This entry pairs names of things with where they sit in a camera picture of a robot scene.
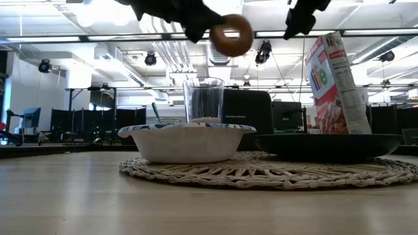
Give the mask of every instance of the table surface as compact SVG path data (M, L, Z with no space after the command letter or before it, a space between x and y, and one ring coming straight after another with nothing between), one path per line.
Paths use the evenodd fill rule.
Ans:
M0 160L0 234L418 234L418 183L322 191L180 187L120 174L118 163L137 155Z

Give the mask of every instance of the drinking glass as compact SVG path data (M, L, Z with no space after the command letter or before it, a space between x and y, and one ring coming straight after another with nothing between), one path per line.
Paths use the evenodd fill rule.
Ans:
M220 123L224 82L218 78L193 78L184 81L187 122Z

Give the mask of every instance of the black plate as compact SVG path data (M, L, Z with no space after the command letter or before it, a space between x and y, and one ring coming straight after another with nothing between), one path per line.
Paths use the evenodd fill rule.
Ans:
M401 143L397 134L266 134L255 143L279 157L302 161L358 161L393 152Z

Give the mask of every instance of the woven placemat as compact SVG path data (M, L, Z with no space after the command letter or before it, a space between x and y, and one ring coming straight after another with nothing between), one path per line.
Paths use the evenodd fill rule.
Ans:
M208 164L157 164L139 157L121 163L120 170L167 183L239 189L388 186L418 180L418 166L402 161L371 158L363 164L294 163L263 152L238 152L231 160Z

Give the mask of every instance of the white bowl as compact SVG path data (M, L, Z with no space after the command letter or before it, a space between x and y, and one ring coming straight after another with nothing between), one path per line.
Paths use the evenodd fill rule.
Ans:
M155 163L211 163L230 159L254 127L221 123L137 125L119 130L132 136L143 158Z

